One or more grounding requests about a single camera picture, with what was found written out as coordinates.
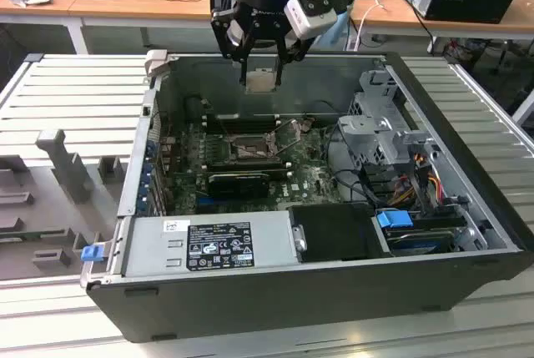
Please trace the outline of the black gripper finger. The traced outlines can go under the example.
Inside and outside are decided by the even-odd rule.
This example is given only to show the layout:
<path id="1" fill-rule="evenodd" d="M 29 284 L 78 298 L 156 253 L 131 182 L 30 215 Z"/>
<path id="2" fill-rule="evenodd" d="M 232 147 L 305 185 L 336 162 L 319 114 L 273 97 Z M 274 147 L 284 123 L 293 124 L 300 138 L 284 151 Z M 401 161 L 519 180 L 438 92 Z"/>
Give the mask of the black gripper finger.
<path id="1" fill-rule="evenodd" d="M 313 43 L 313 38 L 306 40 L 297 39 L 290 47 L 287 47 L 284 38 L 276 41 L 277 58 L 275 60 L 275 85 L 281 85 L 282 83 L 284 66 L 289 63 L 302 61 Z"/>
<path id="2" fill-rule="evenodd" d="M 254 46 L 254 9 L 248 5 L 234 5 L 230 9 L 214 9 L 211 26 L 224 58 L 241 65 L 240 84 L 246 84 L 248 57 Z"/>

